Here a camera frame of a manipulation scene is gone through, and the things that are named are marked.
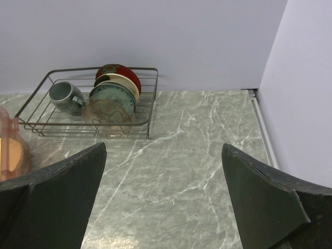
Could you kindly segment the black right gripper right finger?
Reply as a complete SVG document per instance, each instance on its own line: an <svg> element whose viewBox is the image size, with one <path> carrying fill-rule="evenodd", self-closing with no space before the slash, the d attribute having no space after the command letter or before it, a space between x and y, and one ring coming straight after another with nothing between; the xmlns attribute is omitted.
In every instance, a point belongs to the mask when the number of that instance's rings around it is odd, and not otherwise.
<svg viewBox="0 0 332 249"><path fill-rule="evenodd" d="M224 144L222 164L243 248L331 248L331 188Z"/></svg>

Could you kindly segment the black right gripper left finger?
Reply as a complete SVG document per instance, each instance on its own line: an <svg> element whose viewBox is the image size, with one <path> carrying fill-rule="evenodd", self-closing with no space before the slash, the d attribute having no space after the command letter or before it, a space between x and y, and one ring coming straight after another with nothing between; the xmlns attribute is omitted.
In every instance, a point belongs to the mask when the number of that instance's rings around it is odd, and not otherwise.
<svg viewBox="0 0 332 249"><path fill-rule="evenodd" d="M103 142L1 182L1 248L80 248L107 158Z"/></svg>

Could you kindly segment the tan bottom plate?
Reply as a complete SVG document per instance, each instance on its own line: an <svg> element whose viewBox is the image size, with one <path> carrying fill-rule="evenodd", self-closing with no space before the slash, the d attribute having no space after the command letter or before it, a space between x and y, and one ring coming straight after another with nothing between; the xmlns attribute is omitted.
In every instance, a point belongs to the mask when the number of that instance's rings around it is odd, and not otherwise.
<svg viewBox="0 0 332 249"><path fill-rule="evenodd" d="M1 138L1 171L18 170L23 161L23 147L12 138Z"/></svg>

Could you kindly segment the pink transparent plastic bin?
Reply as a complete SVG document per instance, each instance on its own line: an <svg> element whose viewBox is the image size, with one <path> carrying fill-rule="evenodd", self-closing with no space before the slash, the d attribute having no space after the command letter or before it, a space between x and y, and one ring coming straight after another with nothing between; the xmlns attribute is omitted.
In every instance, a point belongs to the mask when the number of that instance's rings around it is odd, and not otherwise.
<svg viewBox="0 0 332 249"><path fill-rule="evenodd" d="M20 135L19 119L1 107L1 181L32 171L31 151Z"/></svg>

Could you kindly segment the beige crackle plate in rack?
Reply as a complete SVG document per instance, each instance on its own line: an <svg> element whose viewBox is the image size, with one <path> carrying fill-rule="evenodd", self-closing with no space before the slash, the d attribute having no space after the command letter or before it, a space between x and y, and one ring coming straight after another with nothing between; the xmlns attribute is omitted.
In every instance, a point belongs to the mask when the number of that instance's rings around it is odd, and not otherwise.
<svg viewBox="0 0 332 249"><path fill-rule="evenodd" d="M133 128L128 112L111 100L88 101L82 109L82 118L101 136L122 137L129 135Z"/></svg>

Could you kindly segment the grey ceramic mug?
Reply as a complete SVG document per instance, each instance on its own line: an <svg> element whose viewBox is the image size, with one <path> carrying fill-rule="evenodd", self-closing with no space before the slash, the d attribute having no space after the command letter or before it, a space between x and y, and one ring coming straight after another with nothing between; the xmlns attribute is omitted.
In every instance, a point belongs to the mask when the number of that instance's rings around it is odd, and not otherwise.
<svg viewBox="0 0 332 249"><path fill-rule="evenodd" d="M66 81L54 84L49 91L49 97L57 109L73 116L80 116L85 106L82 92Z"/></svg>

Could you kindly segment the cream plate in rack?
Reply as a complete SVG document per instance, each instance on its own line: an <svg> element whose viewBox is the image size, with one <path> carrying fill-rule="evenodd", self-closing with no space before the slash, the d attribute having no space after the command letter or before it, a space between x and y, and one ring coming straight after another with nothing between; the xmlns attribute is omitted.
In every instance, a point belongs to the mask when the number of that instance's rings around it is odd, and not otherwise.
<svg viewBox="0 0 332 249"><path fill-rule="evenodd" d="M126 87L134 96L135 101L137 102L140 97L140 92L136 84L130 80L128 77L120 75L120 74L115 74L115 73L108 73L99 76L94 83L94 87L96 87L99 84L105 83L106 81L112 81L115 83L120 84L123 87Z"/></svg>

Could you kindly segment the red floral plate in rack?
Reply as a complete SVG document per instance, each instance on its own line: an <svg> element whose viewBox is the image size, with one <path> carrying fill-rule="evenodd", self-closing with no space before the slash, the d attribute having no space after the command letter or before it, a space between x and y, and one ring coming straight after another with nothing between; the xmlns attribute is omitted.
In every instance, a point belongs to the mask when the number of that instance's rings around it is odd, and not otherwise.
<svg viewBox="0 0 332 249"><path fill-rule="evenodd" d="M121 65L121 64L106 64L99 68L95 75L95 79L99 78L100 76L107 74L107 73L115 73L125 76L132 80L134 84L137 86L139 93L141 93L141 82L137 75L128 67Z"/></svg>

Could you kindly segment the aluminium table edge rail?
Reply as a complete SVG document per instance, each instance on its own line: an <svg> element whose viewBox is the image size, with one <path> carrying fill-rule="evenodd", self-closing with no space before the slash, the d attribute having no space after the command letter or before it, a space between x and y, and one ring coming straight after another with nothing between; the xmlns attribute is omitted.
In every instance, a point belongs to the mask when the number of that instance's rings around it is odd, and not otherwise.
<svg viewBox="0 0 332 249"><path fill-rule="evenodd" d="M249 154L257 160L280 170L281 168L276 158L262 111L258 104L258 98L256 96L257 89L242 89L241 93L244 96L243 114L246 123L245 126L248 129L248 136L251 143L250 148L245 149L245 151L249 152Z"/></svg>

